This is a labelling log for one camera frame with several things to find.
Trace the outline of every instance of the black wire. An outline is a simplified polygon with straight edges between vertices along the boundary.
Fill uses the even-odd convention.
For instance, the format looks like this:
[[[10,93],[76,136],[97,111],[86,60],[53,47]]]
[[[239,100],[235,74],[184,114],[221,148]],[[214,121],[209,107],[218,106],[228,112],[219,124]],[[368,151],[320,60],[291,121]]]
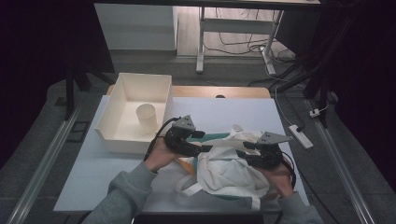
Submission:
[[[312,186],[309,184],[308,180],[305,178],[305,175],[303,174],[303,172],[301,171],[300,167],[298,166],[297,162],[296,162],[296,167],[297,170],[300,172],[300,176],[303,178],[303,180],[305,181],[306,185],[311,189],[312,193],[315,195],[315,197],[318,199],[319,203],[323,206],[323,208],[327,211],[327,213],[330,215],[330,217],[332,217],[332,220],[334,220],[335,223],[340,223],[337,218],[332,214],[332,212],[329,210],[329,208],[326,206],[326,204],[324,204],[324,202],[319,198],[319,196],[317,195],[317,193],[314,191],[314,189],[312,188]]]
[[[291,175],[291,187],[294,189],[294,187],[296,186],[296,182],[297,182],[296,173],[294,172],[294,170],[291,168],[291,166],[286,161],[282,160],[281,163],[283,165],[285,165],[286,168],[288,168],[290,175]]]
[[[216,18],[218,18],[219,15],[218,15],[218,8],[217,8],[217,7],[216,7],[215,11],[216,11]],[[258,17],[259,17],[259,9],[257,9],[256,20],[258,19]],[[267,40],[268,40],[268,38],[267,38],[267,39],[253,40],[253,41],[252,41],[252,40],[251,40],[252,37],[253,37],[253,34],[250,35],[249,41],[234,42],[234,43],[225,43],[225,42],[223,41],[222,37],[221,37],[221,33],[219,33],[219,39],[220,39],[220,42],[221,42],[223,45],[241,45],[241,44],[247,44],[247,48],[248,48],[248,49],[249,49],[249,44],[250,44],[250,43],[258,43],[258,42],[264,42],[264,41],[267,41]]]
[[[213,86],[220,86],[219,84],[214,83],[214,82],[212,82],[212,81],[207,81],[206,83],[212,84]]]
[[[247,86],[248,86],[248,87],[251,87],[251,85],[253,85],[253,84],[256,84],[256,83],[263,83],[263,82],[272,81],[272,80],[274,80],[274,79],[273,79],[273,78],[264,78],[264,79],[260,79],[260,80],[252,80],[252,81],[250,81],[250,82],[247,84]]]
[[[284,152],[284,151],[282,151],[282,154],[284,154],[284,155],[286,155],[288,158],[289,158],[289,160],[290,160],[290,162],[291,162],[291,168],[293,168],[293,170],[295,170],[295,168],[294,168],[294,162],[293,162],[293,160],[291,159],[291,156],[289,156],[289,154],[288,153],[286,153],[286,152]]]
[[[283,212],[280,211],[280,212],[279,212],[279,215],[277,216],[277,218],[276,218],[276,220],[275,220],[275,224],[278,224],[278,223],[280,222],[280,220],[282,219],[282,217],[283,217]]]
[[[250,9],[245,9],[245,10],[241,13],[241,16],[244,15],[244,14],[247,14],[246,17],[245,17],[245,19],[247,19],[247,18],[248,18],[248,15],[250,14]]]
[[[161,129],[157,132],[157,134],[155,134],[154,139],[152,139],[152,141],[150,142],[149,146],[148,146],[148,151],[146,152],[146,156],[145,159],[143,159],[143,161],[145,161],[146,159],[149,158],[149,154],[151,153],[152,149],[154,149],[154,145],[157,142],[158,137],[160,136],[161,132],[163,131],[163,129],[166,127],[166,125],[168,125],[170,122],[172,121],[176,121],[180,118],[172,118],[169,119],[168,121],[166,121],[163,126],[161,127]]]
[[[67,221],[70,219],[70,215],[68,215],[67,217],[66,217],[66,219],[64,220],[64,224],[67,224]]]
[[[292,64],[288,69],[286,69],[286,71],[284,71],[282,74],[280,74],[278,77],[279,79],[283,79],[284,77],[288,76],[294,69],[298,68],[299,66],[299,62],[295,62],[294,64]],[[271,88],[280,80],[275,80],[275,82],[268,87],[268,91],[271,91]]]
[[[286,50],[289,50],[289,49],[283,49],[283,50],[281,50],[276,56],[274,55],[274,53],[272,52],[272,54],[273,54],[273,60],[276,62],[276,63],[280,63],[280,64],[283,64],[283,63],[294,63],[294,62],[296,62],[296,59],[295,58],[288,58],[288,57],[284,57],[284,58],[282,58],[282,57],[280,57],[279,55],[280,55],[280,53],[281,52],[285,52]]]
[[[205,47],[206,49],[208,49],[208,50],[215,50],[215,51],[220,51],[220,52],[223,52],[223,53],[228,53],[228,54],[233,54],[233,55],[241,55],[241,54],[247,54],[247,53],[250,53],[250,52],[257,52],[257,51],[249,50],[249,51],[245,51],[245,52],[237,52],[237,53],[235,53],[235,52],[229,52],[229,51],[222,50],[222,49],[210,49],[210,48],[208,48],[208,47],[205,45],[205,43],[203,43],[203,44],[204,44],[204,47]]]
[[[85,220],[85,218],[87,218],[87,216],[90,215],[90,213],[91,213],[91,212],[85,213],[85,214],[78,220],[78,224],[81,224],[81,223]]]
[[[260,44],[260,45],[252,45],[252,46],[250,46],[250,47],[248,47],[248,48],[249,48],[249,50],[251,50],[251,51],[253,51],[253,52],[262,53],[262,51],[263,51],[264,49],[260,49],[260,50],[257,50],[257,51],[254,51],[254,49],[259,49],[259,48],[265,47],[265,46],[266,46],[266,45],[264,45],[264,44]]]

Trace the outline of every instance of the wooden board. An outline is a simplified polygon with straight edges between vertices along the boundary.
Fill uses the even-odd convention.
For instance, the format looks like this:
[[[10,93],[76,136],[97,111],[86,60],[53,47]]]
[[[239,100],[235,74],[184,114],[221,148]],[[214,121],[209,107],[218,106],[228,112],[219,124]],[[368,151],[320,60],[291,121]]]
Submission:
[[[114,86],[110,86],[107,95]],[[173,86],[176,97],[208,97],[222,95],[226,98],[271,98],[270,92],[260,87],[209,87],[209,86]]]

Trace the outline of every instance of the white cabinet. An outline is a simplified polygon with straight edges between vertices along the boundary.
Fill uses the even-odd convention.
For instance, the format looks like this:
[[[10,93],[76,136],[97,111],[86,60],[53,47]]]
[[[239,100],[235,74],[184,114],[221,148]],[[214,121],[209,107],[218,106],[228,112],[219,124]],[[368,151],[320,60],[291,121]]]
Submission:
[[[177,48],[177,8],[95,4],[109,49]]]

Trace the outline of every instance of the white cloth bag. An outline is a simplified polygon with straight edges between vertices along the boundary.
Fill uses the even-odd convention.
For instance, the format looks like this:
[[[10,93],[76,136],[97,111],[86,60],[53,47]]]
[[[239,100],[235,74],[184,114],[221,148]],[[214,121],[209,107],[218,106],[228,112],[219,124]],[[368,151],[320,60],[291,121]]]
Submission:
[[[256,142],[261,136],[262,132],[244,132],[239,125],[234,125],[229,136],[204,142],[203,145],[211,145],[212,149],[198,156],[196,176],[186,175],[180,179],[176,191],[182,196],[204,190],[221,197],[251,198],[251,209],[260,210],[260,198],[270,185],[262,173],[238,158],[236,150],[247,151],[243,142]],[[183,189],[192,180],[196,183]]]

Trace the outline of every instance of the gray sleeve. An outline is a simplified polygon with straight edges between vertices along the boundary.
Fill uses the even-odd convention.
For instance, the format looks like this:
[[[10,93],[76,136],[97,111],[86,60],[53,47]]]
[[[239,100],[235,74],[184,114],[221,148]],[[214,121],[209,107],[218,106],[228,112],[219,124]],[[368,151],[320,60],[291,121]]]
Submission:
[[[151,182],[155,176],[143,162],[131,173],[120,172],[110,182],[107,196],[83,223],[131,223],[152,192]]]
[[[306,206],[299,192],[295,192],[288,198],[278,200],[283,211],[282,224],[306,224],[323,223],[317,209],[310,205]]]

